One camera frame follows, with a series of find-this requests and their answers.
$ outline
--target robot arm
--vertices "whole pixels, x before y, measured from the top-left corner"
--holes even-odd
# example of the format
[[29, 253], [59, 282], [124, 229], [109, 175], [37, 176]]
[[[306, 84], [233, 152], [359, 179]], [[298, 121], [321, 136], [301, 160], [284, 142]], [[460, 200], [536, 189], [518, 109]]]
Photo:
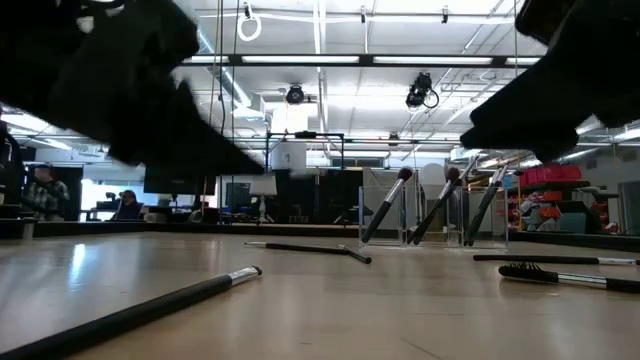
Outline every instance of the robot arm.
[[516, 28], [548, 51], [471, 113], [465, 147], [531, 150], [547, 162], [575, 147], [575, 129], [591, 115], [609, 128], [640, 118], [640, 73], [597, 70], [640, 60], [640, 2], [527, 0]]
[[[78, 19], [87, 16], [85, 33]], [[198, 48], [196, 25], [171, 0], [9, 1], [0, 5], [0, 102], [110, 144], [110, 156], [131, 165], [261, 173], [171, 76]]]

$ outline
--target ceiling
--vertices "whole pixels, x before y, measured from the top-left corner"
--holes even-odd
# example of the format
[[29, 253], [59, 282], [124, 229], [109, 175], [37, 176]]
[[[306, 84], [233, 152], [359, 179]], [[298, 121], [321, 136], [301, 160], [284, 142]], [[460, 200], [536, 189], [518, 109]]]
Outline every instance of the ceiling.
[[[541, 56], [546, 50], [532, 39], [514, 34], [514, 2], [519, 10], [523, 0], [252, 0], [249, 1], [252, 11], [262, 23], [259, 36], [252, 41], [236, 36], [236, 14], [243, 17], [244, 1], [175, 2], [196, 19], [204, 39], [215, 48], [209, 50], [224, 55], [363, 54], [368, 50], [369, 54], [376, 55], [517, 57]], [[219, 9], [220, 3], [223, 3], [222, 9]], [[442, 24], [445, 6], [449, 21]], [[318, 9], [320, 23], [326, 21], [325, 25], [316, 27], [312, 22], [315, 9]], [[331, 23], [359, 17], [361, 9], [368, 19], [400, 18], [395, 18], [394, 22], [368, 21], [366, 25], [359, 21]], [[224, 16], [219, 17], [219, 10]], [[297, 21], [273, 18], [283, 16]], [[481, 21], [493, 23], [479, 24]], [[255, 28], [254, 21], [247, 21], [242, 27], [245, 35], [251, 35]], [[471, 127], [470, 111], [516, 76], [514, 69], [326, 67], [320, 69], [326, 79], [326, 83], [321, 83], [316, 67], [243, 66], [226, 70], [237, 86], [252, 95], [252, 108], [256, 108], [256, 102], [260, 103], [262, 99], [262, 110], [267, 113], [285, 106], [280, 89], [300, 84], [305, 94], [313, 99], [313, 103], [302, 106], [308, 111], [309, 130], [344, 133], [354, 138], [387, 138], [390, 132], [399, 132], [401, 138], [457, 140]], [[404, 101], [420, 71], [430, 73], [441, 101], [436, 109], [428, 112], [422, 109], [412, 114]], [[204, 67], [180, 67], [175, 70], [175, 76], [190, 81], [205, 121], [220, 128], [224, 119], [226, 135], [246, 137], [265, 133], [263, 122], [231, 116], [234, 105], [226, 91], [222, 97], [226, 110], [223, 114], [218, 100], [220, 85]], [[315, 104], [321, 90], [327, 103], [324, 123]], [[589, 135], [594, 135], [592, 141], [606, 140], [597, 124], [583, 134]], [[72, 147], [96, 145], [86, 139], [61, 141]], [[442, 151], [452, 147], [422, 146], [418, 151]], [[400, 147], [407, 152], [412, 148], [411, 145]]]

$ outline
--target ceiling beam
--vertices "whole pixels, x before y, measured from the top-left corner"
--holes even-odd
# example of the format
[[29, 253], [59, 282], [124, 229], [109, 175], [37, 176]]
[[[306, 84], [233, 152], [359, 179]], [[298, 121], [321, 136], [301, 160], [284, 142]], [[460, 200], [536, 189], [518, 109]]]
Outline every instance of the ceiling beam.
[[[389, 55], [389, 54], [228, 54], [214, 57], [195, 55], [180, 67], [225, 66], [250, 67], [370, 67], [370, 68], [462, 68], [514, 69], [512, 57], [497, 55]], [[518, 68], [531, 67], [540, 57], [521, 56]]]

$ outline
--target brush bristles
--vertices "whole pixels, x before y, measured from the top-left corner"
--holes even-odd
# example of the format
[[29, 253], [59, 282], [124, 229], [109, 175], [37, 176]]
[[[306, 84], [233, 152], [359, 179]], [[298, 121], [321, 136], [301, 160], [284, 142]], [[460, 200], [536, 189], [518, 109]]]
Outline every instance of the brush bristles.
[[402, 179], [404, 181], [407, 181], [407, 180], [409, 180], [411, 175], [413, 175], [413, 170], [411, 170], [411, 168], [408, 168], [408, 167], [403, 167], [398, 172], [398, 179]]
[[520, 270], [538, 270], [538, 271], [543, 271], [542, 269], [540, 269], [540, 267], [538, 265], [536, 265], [534, 263], [527, 263], [527, 262], [510, 263], [507, 266], [511, 267], [511, 268], [520, 269]]
[[558, 274], [550, 271], [544, 271], [534, 263], [511, 263], [509, 265], [498, 268], [500, 275], [515, 279], [557, 283]]
[[458, 180], [458, 178], [460, 177], [460, 170], [458, 170], [458, 168], [449, 168], [449, 170], [447, 170], [447, 181], [451, 181], [451, 182], [455, 182], [456, 180]]

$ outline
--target desk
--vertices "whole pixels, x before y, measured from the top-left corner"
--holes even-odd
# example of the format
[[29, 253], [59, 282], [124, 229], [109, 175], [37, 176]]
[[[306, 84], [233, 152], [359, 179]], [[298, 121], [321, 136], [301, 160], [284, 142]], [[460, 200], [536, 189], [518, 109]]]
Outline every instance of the desk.
[[115, 214], [116, 212], [118, 212], [118, 210], [98, 208], [92, 208], [90, 210], [80, 210], [81, 214], [86, 214], [84, 218], [85, 221], [98, 220], [98, 213]]
[[[475, 250], [368, 247], [365, 252], [373, 263], [364, 266], [347, 256], [243, 245], [251, 241], [335, 247], [357, 246], [358, 240], [138, 233], [49, 239], [15, 253], [5, 247], [0, 319], [6, 321], [0, 322], [0, 352], [254, 264], [264, 270], [261, 279], [73, 359], [640, 356], [640, 322], [633, 321], [640, 316], [638, 296], [505, 280], [496, 271], [502, 264], [473, 262]], [[507, 253], [635, 255], [530, 243], [513, 243]], [[58, 265], [49, 266], [53, 261]], [[625, 266], [543, 268], [640, 279], [635, 268]]]

